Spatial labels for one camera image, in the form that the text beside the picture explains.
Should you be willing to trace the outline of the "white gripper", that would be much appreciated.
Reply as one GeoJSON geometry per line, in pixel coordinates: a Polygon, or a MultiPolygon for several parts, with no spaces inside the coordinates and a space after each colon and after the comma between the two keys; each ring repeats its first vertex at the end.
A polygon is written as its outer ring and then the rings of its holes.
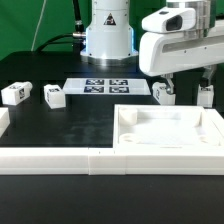
{"type": "Polygon", "coordinates": [[[224,20],[212,6],[167,6],[142,20],[139,67],[149,76],[162,75],[166,92],[174,94],[173,73],[204,67],[200,86],[211,85],[224,62],[224,20]]]}

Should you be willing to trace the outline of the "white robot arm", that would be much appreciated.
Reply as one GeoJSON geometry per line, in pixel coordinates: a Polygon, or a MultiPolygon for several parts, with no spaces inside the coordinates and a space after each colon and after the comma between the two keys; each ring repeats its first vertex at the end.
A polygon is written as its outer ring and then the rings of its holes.
{"type": "Polygon", "coordinates": [[[224,19],[216,18],[216,0],[166,0],[143,18],[138,49],[128,12],[129,0],[92,0],[84,61],[106,66],[137,56],[140,70],[151,77],[204,67],[205,78],[224,63],[224,19]]]}

